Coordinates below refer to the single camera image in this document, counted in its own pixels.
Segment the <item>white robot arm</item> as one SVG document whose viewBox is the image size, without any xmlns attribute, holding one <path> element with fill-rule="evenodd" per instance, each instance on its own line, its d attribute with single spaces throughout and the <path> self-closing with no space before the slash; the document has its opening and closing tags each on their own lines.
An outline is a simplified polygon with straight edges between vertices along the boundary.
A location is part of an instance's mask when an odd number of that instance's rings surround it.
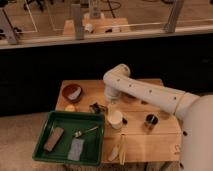
<svg viewBox="0 0 213 171">
<path fill-rule="evenodd" d="M 213 171 L 213 95 L 198 96 L 137 81 L 125 64 L 108 70 L 103 81 L 107 100 L 116 100 L 124 92 L 182 121 L 179 171 Z"/>
</svg>

